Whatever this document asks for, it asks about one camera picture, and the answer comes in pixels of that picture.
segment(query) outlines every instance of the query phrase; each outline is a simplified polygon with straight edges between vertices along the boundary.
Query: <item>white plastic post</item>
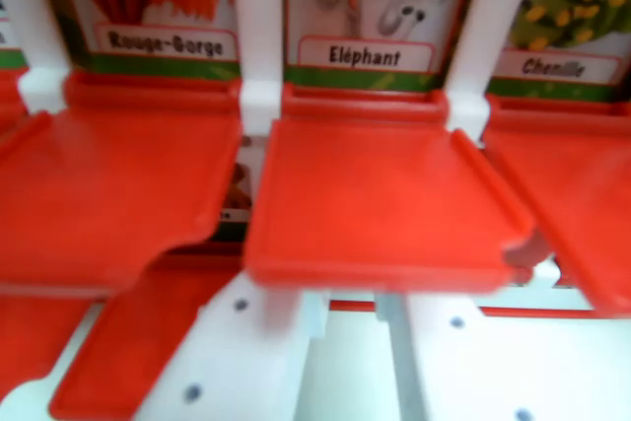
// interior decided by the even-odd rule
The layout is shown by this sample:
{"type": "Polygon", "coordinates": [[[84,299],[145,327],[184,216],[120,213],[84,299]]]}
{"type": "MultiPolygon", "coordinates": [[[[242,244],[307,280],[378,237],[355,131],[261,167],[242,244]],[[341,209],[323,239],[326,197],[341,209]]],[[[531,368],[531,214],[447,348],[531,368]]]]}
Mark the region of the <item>white plastic post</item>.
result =
{"type": "Polygon", "coordinates": [[[237,0],[245,135],[267,136],[280,117],[283,85],[282,0],[237,0]]]}
{"type": "Polygon", "coordinates": [[[62,110],[62,86],[71,64],[48,0],[3,2],[30,67],[18,83],[25,106],[30,113],[62,110]]]}
{"type": "Polygon", "coordinates": [[[484,92],[521,0],[471,0],[445,85],[449,130],[479,141],[490,115],[484,92]]]}

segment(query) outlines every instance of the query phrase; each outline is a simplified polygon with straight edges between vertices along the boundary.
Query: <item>caterpillar illustration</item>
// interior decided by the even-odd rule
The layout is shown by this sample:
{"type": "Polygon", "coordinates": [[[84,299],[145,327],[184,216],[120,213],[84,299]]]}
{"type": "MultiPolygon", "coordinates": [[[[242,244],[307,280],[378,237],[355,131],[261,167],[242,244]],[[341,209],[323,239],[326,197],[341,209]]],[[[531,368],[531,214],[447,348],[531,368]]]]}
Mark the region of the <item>caterpillar illustration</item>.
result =
{"type": "Polygon", "coordinates": [[[631,33],[631,0],[523,0],[511,41],[520,49],[567,48],[631,33]]]}

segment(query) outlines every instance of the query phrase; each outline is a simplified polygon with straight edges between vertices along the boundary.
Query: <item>red plastic tray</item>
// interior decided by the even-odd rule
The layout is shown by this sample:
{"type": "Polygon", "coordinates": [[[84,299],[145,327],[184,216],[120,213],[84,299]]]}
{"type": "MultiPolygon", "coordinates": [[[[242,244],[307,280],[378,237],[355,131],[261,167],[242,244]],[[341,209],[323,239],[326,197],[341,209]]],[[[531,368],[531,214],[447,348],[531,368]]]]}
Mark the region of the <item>red plastic tray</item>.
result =
{"type": "Polygon", "coordinates": [[[0,135],[13,128],[27,114],[17,85],[23,72],[0,71],[0,135]]]}
{"type": "Polygon", "coordinates": [[[566,277],[601,313],[631,316],[631,117],[623,107],[502,100],[484,141],[566,277]]]}
{"type": "Polygon", "coordinates": [[[0,142],[0,290],[129,287],[217,225],[241,139],[236,94],[68,89],[70,108],[0,142]]]}
{"type": "Polygon", "coordinates": [[[0,401],[16,386],[48,375],[90,303],[0,297],[0,401]]]}
{"type": "Polygon", "coordinates": [[[170,267],[148,270],[132,289],[107,303],[50,402],[53,417],[130,419],[199,308],[237,275],[241,259],[187,255],[169,260],[170,267]]]}
{"type": "Polygon", "coordinates": [[[533,222],[462,132],[420,116],[340,116],[274,123],[245,244],[253,278],[467,292],[511,279],[503,250],[522,244],[533,222]]]}

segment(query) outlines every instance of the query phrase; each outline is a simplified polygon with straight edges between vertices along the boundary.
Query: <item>yellow spots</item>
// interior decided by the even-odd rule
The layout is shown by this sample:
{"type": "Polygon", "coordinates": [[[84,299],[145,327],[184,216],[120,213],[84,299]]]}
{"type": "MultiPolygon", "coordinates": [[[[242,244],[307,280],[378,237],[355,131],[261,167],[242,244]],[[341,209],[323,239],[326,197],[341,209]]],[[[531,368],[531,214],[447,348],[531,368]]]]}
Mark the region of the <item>yellow spots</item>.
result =
{"type": "Polygon", "coordinates": [[[540,5],[535,5],[526,13],[526,20],[529,22],[536,22],[545,14],[545,9],[540,5]]]}
{"type": "Polygon", "coordinates": [[[600,6],[599,5],[593,5],[591,7],[588,7],[587,9],[585,9],[583,17],[585,17],[586,19],[590,19],[595,14],[597,14],[599,10],[600,10],[600,6]]]}
{"type": "Polygon", "coordinates": [[[540,36],[539,38],[535,38],[528,44],[528,49],[532,50],[540,50],[545,48],[548,45],[548,39],[540,36]]]}
{"type": "Polygon", "coordinates": [[[592,38],[592,36],[594,36],[594,31],[587,29],[578,33],[575,36],[575,38],[576,38],[576,41],[580,43],[584,43],[585,41],[589,41],[592,38]]]}
{"type": "Polygon", "coordinates": [[[574,18],[575,19],[580,19],[585,15],[585,7],[583,7],[582,5],[577,5],[576,7],[574,7],[574,18]]]}
{"type": "Polygon", "coordinates": [[[609,0],[608,2],[611,7],[620,7],[624,4],[625,0],[609,0]]]}
{"type": "Polygon", "coordinates": [[[567,10],[564,10],[563,12],[561,12],[559,15],[556,16],[556,25],[558,25],[559,27],[565,27],[566,25],[568,25],[570,23],[570,12],[568,12],[567,10]]]}

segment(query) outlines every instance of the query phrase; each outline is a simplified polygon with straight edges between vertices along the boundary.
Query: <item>white label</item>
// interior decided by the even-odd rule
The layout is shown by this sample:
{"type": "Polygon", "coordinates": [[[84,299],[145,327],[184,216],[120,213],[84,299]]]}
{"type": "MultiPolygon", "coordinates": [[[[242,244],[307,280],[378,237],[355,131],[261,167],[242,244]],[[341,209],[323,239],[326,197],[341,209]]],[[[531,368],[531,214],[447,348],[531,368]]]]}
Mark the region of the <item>white label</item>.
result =
{"type": "Polygon", "coordinates": [[[432,62],[429,43],[305,36],[298,64],[379,71],[425,72],[432,62]]]}
{"type": "Polygon", "coordinates": [[[19,47],[9,21],[0,20],[0,49],[16,49],[19,47]]]}
{"type": "Polygon", "coordinates": [[[495,74],[505,78],[610,84],[619,67],[615,57],[505,49],[495,74]]]}
{"type": "Polygon", "coordinates": [[[232,32],[185,28],[97,25],[101,51],[136,56],[234,61],[237,45],[232,32]]]}

